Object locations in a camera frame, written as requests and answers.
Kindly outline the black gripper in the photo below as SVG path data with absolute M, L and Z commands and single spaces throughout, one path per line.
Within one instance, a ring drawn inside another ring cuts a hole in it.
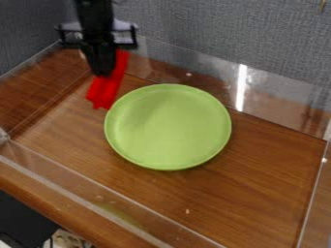
M 97 24 L 84 26 L 79 21 L 71 21 L 60 23 L 55 29 L 64 47 L 79 48 L 81 46 L 91 70 L 97 77 L 111 75 L 116 64 L 115 47 L 124 49 L 139 47 L 137 24 L 117 18 L 107 27 Z M 109 44 L 88 44 L 83 43 L 84 41 L 109 42 Z

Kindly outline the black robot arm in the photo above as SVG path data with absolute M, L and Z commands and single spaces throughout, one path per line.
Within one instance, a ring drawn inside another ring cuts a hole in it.
M 139 26 L 115 17 L 112 0 L 73 0 L 73 7 L 77 19 L 55 26 L 61 45 L 79 48 L 93 74 L 108 77 L 117 49 L 139 47 Z

